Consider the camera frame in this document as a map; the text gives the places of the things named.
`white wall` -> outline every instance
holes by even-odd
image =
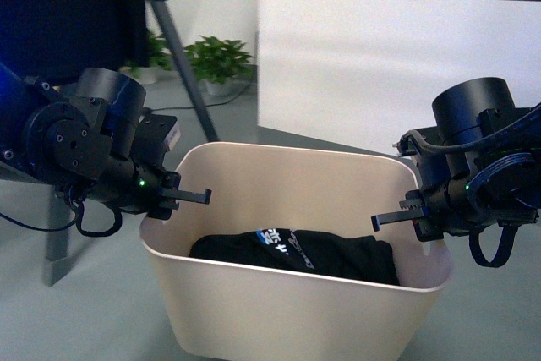
[[[259,125],[390,154],[468,79],[541,101],[541,3],[260,0]]]
[[[169,0],[167,6],[184,45],[199,36],[243,40],[245,50],[254,53],[257,30],[257,0]],[[158,30],[150,8],[148,26]]]

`black cylindrical motor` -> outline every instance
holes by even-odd
[[[479,78],[446,90],[432,103],[442,145],[460,145],[482,139],[478,116],[487,109],[502,112],[515,108],[507,83],[500,78]],[[447,162],[451,176],[475,172],[473,158],[463,153],[450,154]]]
[[[113,154],[128,159],[145,103],[145,88],[118,72],[88,68],[79,79],[76,96],[101,98],[109,103],[101,133],[112,137]]]

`black clothing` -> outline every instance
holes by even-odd
[[[194,243],[189,256],[399,285],[392,247],[373,236],[342,238],[328,232],[266,229],[205,236]]]

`robotic arm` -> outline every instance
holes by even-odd
[[[84,235],[115,233],[122,212],[166,220],[176,200],[209,203],[208,189],[178,190],[180,175],[163,167],[177,119],[140,121],[145,90],[130,78],[86,69],[75,96],[65,97],[0,64],[0,97],[0,178],[54,185]],[[443,92],[432,107],[437,125],[410,130],[396,144],[400,156],[413,157],[422,186],[406,193],[402,211],[372,216],[374,230],[412,220],[423,242],[469,236],[478,264],[502,266],[518,228],[535,223],[541,208],[541,104],[516,108],[503,79],[482,78]],[[111,229],[83,230],[86,198],[113,211]],[[487,261],[479,234],[495,223],[500,247]]]
[[[0,64],[0,97],[0,178],[55,186],[75,213],[70,225],[84,235],[112,235],[122,212],[166,220],[176,200],[209,203],[208,189],[178,190],[180,175],[163,167],[180,135],[177,119],[150,114],[139,122],[145,90],[134,80],[89,68],[76,95],[64,97],[45,80],[22,80]],[[83,230],[86,198],[112,210],[111,229]]]
[[[423,242],[468,235],[475,261],[500,267],[518,228],[535,223],[541,208],[541,104],[516,108],[503,79],[481,78],[446,90],[432,108],[437,125],[396,144],[413,157],[422,186],[406,194],[403,211],[373,216],[374,230],[412,220]],[[487,261],[479,234],[495,223],[500,246]]]

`potted plant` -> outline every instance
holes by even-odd
[[[154,84],[157,81],[159,70],[171,71],[171,52],[167,48],[167,42],[162,34],[157,35],[147,30],[149,67],[140,67],[132,61],[127,61],[126,66],[121,68],[142,85]]]
[[[219,40],[214,36],[201,37],[203,40],[185,47],[195,78],[205,83],[209,94],[229,95],[235,79],[250,73],[248,62],[252,56],[243,50],[246,43]]]

